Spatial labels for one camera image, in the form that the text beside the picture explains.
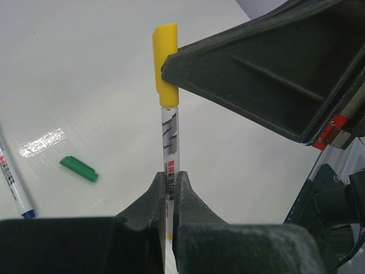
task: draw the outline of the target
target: marker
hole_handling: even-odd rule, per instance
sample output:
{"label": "marker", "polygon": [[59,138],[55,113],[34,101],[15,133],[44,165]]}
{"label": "marker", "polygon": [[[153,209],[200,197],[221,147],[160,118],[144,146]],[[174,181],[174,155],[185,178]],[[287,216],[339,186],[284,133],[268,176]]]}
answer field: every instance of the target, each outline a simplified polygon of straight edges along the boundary
{"label": "marker", "polygon": [[177,25],[159,26],[152,35],[156,90],[160,95],[164,172],[166,189],[166,231],[172,240],[175,181],[180,171],[179,157],[179,89],[161,78],[161,68],[170,54],[177,52]]}
{"label": "marker", "polygon": [[35,212],[33,207],[31,206],[29,199],[22,187],[21,181],[17,173],[15,173],[15,168],[11,159],[4,149],[4,146],[0,140],[0,165],[1,170],[5,176],[7,184],[10,188],[11,193],[13,194],[13,198],[16,201],[21,215],[24,219],[31,219],[35,217]]}

